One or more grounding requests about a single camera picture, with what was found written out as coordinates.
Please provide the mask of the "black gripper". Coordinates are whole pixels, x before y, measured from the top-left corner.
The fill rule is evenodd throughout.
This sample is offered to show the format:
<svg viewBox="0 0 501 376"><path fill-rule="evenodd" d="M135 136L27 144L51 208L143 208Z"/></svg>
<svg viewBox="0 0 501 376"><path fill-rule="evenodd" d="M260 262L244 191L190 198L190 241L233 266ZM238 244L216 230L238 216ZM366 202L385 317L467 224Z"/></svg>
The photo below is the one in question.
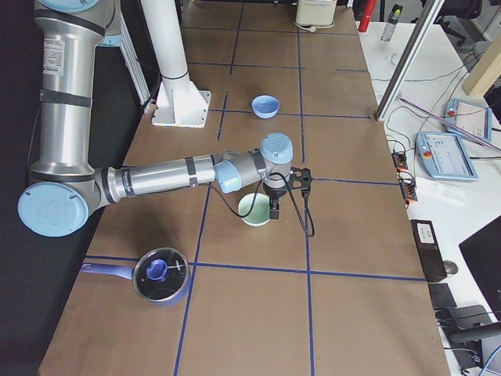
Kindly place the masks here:
<svg viewBox="0 0 501 376"><path fill-rule="evenodd" d="M287 193L287 184L283 180L265 180L265 194L269 199L269 218L279 219L279 199Z"/></svg>

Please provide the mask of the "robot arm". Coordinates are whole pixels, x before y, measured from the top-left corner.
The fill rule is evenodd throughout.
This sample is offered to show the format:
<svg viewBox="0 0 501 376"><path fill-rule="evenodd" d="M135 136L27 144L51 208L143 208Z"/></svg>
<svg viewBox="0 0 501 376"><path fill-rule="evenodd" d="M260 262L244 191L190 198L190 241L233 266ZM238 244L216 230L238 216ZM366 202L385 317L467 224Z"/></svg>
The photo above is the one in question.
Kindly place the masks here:
<svg viewBox="0 0 501 376"><path fill-rule="evenodd" d="M100 208L124 198L209 185L220 194L252 183L265 186L271 218L291 184L293 143L280 132L266 135L245 153L185 157L157 164L124 162L132 128L108 130L99 138L91 129L96 50L115 48L136 88L141 109L153 109L153 123L164 127L203 128L211 93L191 81L176 5L142 1L153 51L159 65L157 86L146 84L137 52L118 1L37 1L34 21L44 35L40 107L33 132L39 157L27 166L27 185L17 211L23 224L45 237L79 230Z"/></svg>

